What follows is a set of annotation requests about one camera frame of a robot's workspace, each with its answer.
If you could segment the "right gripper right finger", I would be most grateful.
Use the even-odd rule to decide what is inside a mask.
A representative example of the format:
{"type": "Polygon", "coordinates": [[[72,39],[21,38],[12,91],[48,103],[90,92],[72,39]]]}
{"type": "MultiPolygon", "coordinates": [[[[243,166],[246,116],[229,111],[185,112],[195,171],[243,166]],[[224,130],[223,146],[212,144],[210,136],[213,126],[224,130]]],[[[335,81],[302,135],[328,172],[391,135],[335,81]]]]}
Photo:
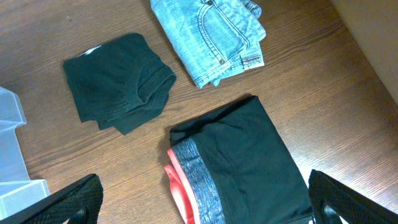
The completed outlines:
{"type": "Polygon", "coordinates": [[[308,180],[316,224],[397,224],[397,214],[313,169],[308,180]]]}

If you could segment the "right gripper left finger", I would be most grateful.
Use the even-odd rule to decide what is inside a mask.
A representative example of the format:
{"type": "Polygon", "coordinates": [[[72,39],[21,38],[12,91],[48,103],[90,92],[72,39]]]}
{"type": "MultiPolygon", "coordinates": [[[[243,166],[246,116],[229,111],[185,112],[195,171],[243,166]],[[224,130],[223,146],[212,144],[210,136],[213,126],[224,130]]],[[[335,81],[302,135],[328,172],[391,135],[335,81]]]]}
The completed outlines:
{"type": "Polygon", "coordinates": [[[97,224],[102,203],[100,178],[89,174],[1,220],[1,224],[97,224]]]}

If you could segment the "clear plastic storage bin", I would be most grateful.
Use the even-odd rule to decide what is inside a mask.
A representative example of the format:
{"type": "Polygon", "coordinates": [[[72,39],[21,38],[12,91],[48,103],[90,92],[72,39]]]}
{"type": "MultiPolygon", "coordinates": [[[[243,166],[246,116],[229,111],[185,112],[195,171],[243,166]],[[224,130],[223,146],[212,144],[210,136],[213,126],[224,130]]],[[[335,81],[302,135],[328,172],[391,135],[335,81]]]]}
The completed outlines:
{"type": "Polygon", "coordinates": [[[1,219],[10,217],[50,195],[44,179],[28,175],[16,136],[27,123],[17,94],[1,88],[1,219]]]}

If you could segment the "small folded black shirt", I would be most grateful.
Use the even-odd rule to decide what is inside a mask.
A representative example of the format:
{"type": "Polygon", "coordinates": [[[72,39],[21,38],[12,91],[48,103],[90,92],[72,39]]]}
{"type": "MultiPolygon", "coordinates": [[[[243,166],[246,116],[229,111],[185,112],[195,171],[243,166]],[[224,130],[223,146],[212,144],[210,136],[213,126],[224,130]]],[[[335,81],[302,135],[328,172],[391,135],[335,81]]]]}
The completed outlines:
{"type": "Polygon", "coordinates": [[[65,60],[63,70],[81,122],[123,135],[162,113],[177,79],[138,33],[65,60]]]}

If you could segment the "black shorts with red trim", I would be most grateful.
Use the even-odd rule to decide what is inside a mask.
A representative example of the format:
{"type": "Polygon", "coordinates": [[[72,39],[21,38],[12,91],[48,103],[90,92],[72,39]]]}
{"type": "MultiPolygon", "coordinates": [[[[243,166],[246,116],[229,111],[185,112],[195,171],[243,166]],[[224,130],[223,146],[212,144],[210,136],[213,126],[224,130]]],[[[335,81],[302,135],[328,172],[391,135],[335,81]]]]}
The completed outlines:
{"type": "Polygon", "coordinates": [[[170,130],[164,169],[185,223],[309,223],[307,185],[257,96],[170,130]]]}

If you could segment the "folded light blue jeans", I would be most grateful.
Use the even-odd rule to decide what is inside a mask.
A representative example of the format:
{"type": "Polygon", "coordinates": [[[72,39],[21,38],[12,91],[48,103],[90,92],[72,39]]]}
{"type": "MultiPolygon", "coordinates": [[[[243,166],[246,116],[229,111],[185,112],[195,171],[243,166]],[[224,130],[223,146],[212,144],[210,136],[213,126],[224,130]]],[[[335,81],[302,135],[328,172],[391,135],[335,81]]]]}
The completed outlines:
{"type": "Polygon", "coordinates": [[[264,65],[262,9],[251,0],[150,0],[150,6],[197,87],[264,65]]]}

